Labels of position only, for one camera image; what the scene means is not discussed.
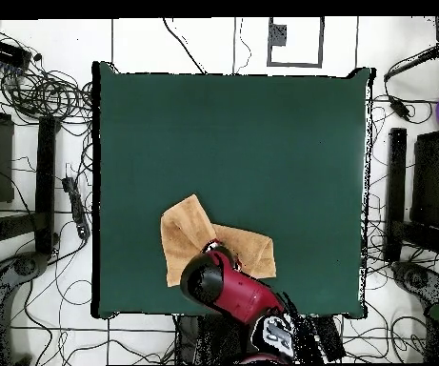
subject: green tabletop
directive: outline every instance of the green tabletop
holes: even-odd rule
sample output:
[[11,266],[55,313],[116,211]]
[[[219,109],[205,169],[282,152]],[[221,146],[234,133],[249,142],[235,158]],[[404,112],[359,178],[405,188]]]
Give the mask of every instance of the green tabletop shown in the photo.
[[277,277],[266,283],[300,312],[363,314],[370,70],[329,78],[98,67],[100,259],[92,303],[100,316],[208,312],[167,287],[160,239],[161,214],[193,193],[212,223],[272,238]]

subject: green table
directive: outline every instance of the green table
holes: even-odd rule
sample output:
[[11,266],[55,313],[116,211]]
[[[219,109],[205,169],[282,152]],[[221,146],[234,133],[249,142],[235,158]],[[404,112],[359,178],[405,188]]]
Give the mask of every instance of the green table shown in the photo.
[[212,223],[272,238],[277,277],[266,282],[300,312],[363,315],[370,70],[119,74],[100,63],[92,72],[101,152],[93,315],[208,312],[167,287],[160,239],[161,214],[193,193]]

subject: black stand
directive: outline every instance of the black stand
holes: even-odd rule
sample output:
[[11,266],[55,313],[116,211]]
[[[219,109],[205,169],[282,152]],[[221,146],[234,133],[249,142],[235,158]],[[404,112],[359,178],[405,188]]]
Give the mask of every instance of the black stand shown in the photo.
[[0,241],[34,232],[35,252],[20,254],[0,263],[0,365],[11,365],[10,309],[23,283],[42,274],[51,257],[54,242],[54,162],[55,135],[59,124],[55,118],[42,117],[38,131],[35,213],[0,218]]

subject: cable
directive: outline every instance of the cable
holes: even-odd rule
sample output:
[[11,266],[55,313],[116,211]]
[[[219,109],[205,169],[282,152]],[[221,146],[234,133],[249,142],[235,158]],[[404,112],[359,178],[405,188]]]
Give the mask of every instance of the cable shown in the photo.
[[203,70],[195,61],[195,59],[192,57],[192,55],[190,54],[189,50],[187,49],[187,47],[184,45],[184,43],[181,41],[181,39],[170,29],[169,25],[167,24],[167,20],[165,19],[165,17],[163,18],[163,24],[165,24],[165,28],[167,29],[167,31],[169,33],[171,33],[171,35],[173,35],[173,37],[178,41],[178,43],[180,45],[182,45],[182,48],[185,50],[185,52],[187,53],[187,55],[189,56],[189,58],[191,59],[191,61],[193,62],[193,64],[197,67],[197,69],[202,73],[202,74],[206,74],[207,72],[205,70]]
[[28,312],[28,301],[30,300],[30,296],[32,293],[32,280],[30,281],[30,291],[28,293],[28,296],[26,297],[26,301],[25,301],[25,305],[24,305],[24,311],[26,313],[26,316],[37,326],[40,326],[42,329],[46,330],[49,334],[50,334],[50,340],[48,341],[45,349],[41,352],[40,356],[38,357],[38,359],[36,360],[36,363],[34,366],[38,366],[38,364],[40,363],[41,358],[43,357],[43,354],[45,353],[45,351],[48,349],[48,347],[50,346],[52,340],[53,340],[53,333],[51,332],[51,330],[48,329],[48,327],[44,326],[43,324],[41,324],[40,322],[36,321],[34,318],[32,318],[32,316],[30,315],[30,312]]
[[248,65],[248,63],[249,63],[249,59],[251,58],[251,55],[252,55],[252,53],[251,53],[251,49],[250,49],[249,46],[245,43],[245,41],[243,41],[243,37],[241,36],[242,30],[243,30],[243,20],[244,20],[244,18],[242,17],[242,18],[241,18],[241,25],[240,25],[240,27],[239,27],[239,40],[243,43],[243,45],[244,45],[245,47],[248,48],[249,56],[248,56],[248,60],[246,61],[246,64],[245,64],[244,66],[241,66],[241,68],[238,69],[238,71],[236,72],[236,74],[238,74],[239,71],[240,71],[241,69],[245,68],[245,67]]
[[[397,356],[397,359],[400,361],[400,363],[405,363],[404,362],[404,360],[400,357],[400,355],[398,354],[398,351],[397,351],[397,349],[402,349],[403,351],[406,351],[407,350],[407,347],[408,346],[410,346],[413,350],[415,350],[416,352],[418,352],[419,354],[424,354],[424,345],[422,344],[422,342],[421,342],[421,340],[420,340],[420,338],[417,336],[417,335],[414,335],[414,334],[412,334],[411,336],[410,336],[410,340],[412,341],[412,343],[413,343],[413,345],[410,345],[410,344],[408,344],[406,341],[404,341],[403,339],[402,339],[402,341],[404,342],[404,348],[405,349],[403,349],[403,348],[400,348],[400,347],[398,347],[397,346],[397,344],[395,343],[395,332],[393,331],[394,330],[394,328],[395,328],[395,324],[397,324],[399,321],[401,321],[401,320],[404,320],[404,319],[411,319],[411,320],[413,320],[413,321],[416,321],[416,322],[418,322],[419,324],[422,324],[425,328],[426,328],[426,324],[420,319],[420,318],[417,318],[417,317],[414,317],[413,315],[402,315],[402,316],[400,316],[400,317],[398,317],[398,318],[396,318],[392,323],[391,323],[391,326],[390,326],[390,340],[391,340],[391,346],[392,346],[392,348],[393,348],[393,351],[395,352],[395,355]],[[421,347],[422,348],[418,348],[417,347],[417,345],[415,344],[415,341],[417,341],[420,345],[421,345]]]

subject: tan towel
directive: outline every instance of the tan towel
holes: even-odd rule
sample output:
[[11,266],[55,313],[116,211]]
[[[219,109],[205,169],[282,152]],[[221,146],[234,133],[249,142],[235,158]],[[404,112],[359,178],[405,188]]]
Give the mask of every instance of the tan towel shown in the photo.
[[195,195],[163,213],[160,230],[169,287],[180,284],[180,276],[186,265],[214,238],[238,254],[241,270],[246,274],[255,278],[276,276],[271,238],[211,224]]

